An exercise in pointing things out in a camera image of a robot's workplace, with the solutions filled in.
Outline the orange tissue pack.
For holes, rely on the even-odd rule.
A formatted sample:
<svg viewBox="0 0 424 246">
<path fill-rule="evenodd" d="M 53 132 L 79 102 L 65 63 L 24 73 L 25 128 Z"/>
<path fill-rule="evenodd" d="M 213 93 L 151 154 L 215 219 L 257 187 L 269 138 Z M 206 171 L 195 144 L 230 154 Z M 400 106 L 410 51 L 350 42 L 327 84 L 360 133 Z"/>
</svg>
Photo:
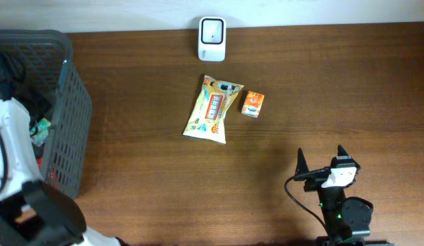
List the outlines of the orange tissue pack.
<svg viewBox="0 0 424 246">
<path fill-rule="evenodd" d="M 241 113 L 252 118 L 258 118 L 261 112 L 264 98 L 264 94 L 248 91 L 243 102 Z"/>
</svg>

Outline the yellow snack bag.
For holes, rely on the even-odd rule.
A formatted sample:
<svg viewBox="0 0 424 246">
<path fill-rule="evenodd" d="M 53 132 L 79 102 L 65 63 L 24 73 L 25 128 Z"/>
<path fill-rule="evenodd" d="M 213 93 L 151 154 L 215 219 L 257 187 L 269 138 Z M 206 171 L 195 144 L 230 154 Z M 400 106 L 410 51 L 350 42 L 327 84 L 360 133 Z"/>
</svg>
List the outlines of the yellow snack bag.
<svg viewBox="0 0 424 246">
<path fill-rule="evenodd" d="M 183 136 L 225 144 L 224 119 L 243 88 L 243 85 L 204 75 L 200 94 L 183 131 Z"/>
</svg>

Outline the green tissue pack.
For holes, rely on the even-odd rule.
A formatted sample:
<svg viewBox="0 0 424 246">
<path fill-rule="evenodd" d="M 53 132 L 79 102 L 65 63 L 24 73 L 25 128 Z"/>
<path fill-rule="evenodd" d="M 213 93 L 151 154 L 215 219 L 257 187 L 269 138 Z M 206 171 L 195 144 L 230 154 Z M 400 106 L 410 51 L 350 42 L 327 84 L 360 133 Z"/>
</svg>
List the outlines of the green tissue pack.
<svg viewBox="0 0 424 246">
<path fill-rule="evenodd" d="M 51 122 L 46 118 L 37 121 L 30 129 L 31 141 L 35 146 L 42 146 L 46 138 L 49 136 Z"/>
</svg>

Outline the red snack bag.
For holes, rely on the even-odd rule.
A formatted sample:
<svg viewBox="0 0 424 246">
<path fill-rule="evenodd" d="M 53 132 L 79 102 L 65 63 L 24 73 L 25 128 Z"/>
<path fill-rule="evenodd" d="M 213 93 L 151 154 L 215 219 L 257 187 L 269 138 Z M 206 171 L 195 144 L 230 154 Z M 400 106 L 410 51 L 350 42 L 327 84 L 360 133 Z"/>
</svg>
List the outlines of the red snack bag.
<svg viewBox="0 0 424 246">
<path fill-rule="evenodd" d="M 42 157 L 38 157 L 36 159 L 36 163 L 38 165 L 38 169 L 42 173 L 42 168 L 43 168 Z M 59 185 L 57 181 L 58 181 L 57 170 L 54 167 L 52 167 L 50 171 L 48 172 L 47 177 L 44 179 L 44 182 L 56 189 L 59 189 Z"/>
</svg>

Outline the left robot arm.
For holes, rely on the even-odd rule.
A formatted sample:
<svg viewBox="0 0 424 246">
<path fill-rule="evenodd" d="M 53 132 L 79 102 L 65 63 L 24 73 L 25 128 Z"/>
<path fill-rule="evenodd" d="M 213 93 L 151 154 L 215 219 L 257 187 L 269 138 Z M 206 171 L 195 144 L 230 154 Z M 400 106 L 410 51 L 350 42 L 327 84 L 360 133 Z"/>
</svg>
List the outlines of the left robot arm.
<svg viewBox="0 0 424 246">
<path fill-rule="evenodd" d="M 0 245 L 124 245 L 87 226 L 75 201 L 43 181 L 30 114 L 13 97 L 24 79 L 24 67 L 0 53 Z"/>
</svg>

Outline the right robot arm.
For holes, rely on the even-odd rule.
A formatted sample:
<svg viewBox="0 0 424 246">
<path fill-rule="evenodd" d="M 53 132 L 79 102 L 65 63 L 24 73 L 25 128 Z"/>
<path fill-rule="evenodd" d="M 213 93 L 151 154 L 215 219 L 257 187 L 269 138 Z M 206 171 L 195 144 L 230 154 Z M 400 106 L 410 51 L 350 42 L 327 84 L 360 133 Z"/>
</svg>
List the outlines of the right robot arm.
<svg viewBox="0 0 424 246">
<path fill-rule="evenodd" d="M 373 204 L 360 197 L 347 197 L 361 166 L 337 147 L 337 155 L 327 167 L 310 171 L 303 150 L 297 151 L 295 174 L 290 179 L 304 182 L 305 192 L 316 192 L 323 217 L 316 217 L 326 231 L 317 237 L 316 245 L 390 245 L 387 241 L 367 241 Z"/>
</svg>

